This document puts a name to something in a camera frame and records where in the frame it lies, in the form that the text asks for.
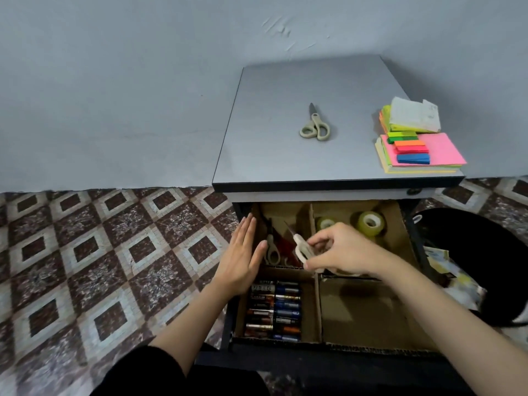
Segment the scissors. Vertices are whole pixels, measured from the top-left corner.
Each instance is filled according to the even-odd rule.
[[[266,230],[267,230],[267,236],[266,240],[268,241],[268,249],[266,251],[266,255],[264,256],[264,259],[268,264],[271,264],[272,266],[276,266],[281,261],[281,253],[279,253],[279,249],[275,245],[274,239],[273,239],[273,226],[271,225],[271,218],[266,219],[262,213],[260,214],[264,223],[266,224]]]
[[[322,122],[313,103],[310,103],[309,111],[311,119],[300,130],[300,135],[306,139],[317,137],[320,141],[327,140],[330,137],[330,126],[328,126],[327,123]]]
[[[295,232],[291,226],[284,222],[288,227],[291,235],[294,237],[294,241],[297,244],[295,247],[295,255],[302,261],[302,264],[306,263],[306,260],[315,257],[315,250],[312,246],[306,243],[306,240],[303,239],[301,235]]]

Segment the gray wall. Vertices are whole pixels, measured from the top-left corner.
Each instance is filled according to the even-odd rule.
[[[0,0],[0,191],[210,184],[243,66],[357,53],[439,105],[466,174],[526,174],[526,7]]]

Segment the black sleeve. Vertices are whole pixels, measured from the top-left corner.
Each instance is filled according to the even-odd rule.
[[[187,380],[178,362],[154,346],[140,346],[104,376],[92,395],[106,394],[187,394]]]

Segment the hand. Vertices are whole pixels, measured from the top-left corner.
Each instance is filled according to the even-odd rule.
[[[338,268],[348,273],[378,276],[387,258],[395,257],[342,222],[317,232],[307,242],[317,251],[326,249],[306,262],[308,270]]]
[[[260,242],[251,255],[257,220],[250,213],[244,217],[231,235],[228,249],[220,259],[211,284],[228,293],[229,298],[243,294],[255,280],[262,257],[268,248],[266,240]]]

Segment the sticky note stack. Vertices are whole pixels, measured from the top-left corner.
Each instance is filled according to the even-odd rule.
[[[438,108],[395,97],[379,113],[386,134],[376,151],[388,174],[456,172],[466,161],[445,133],[440,131]]]

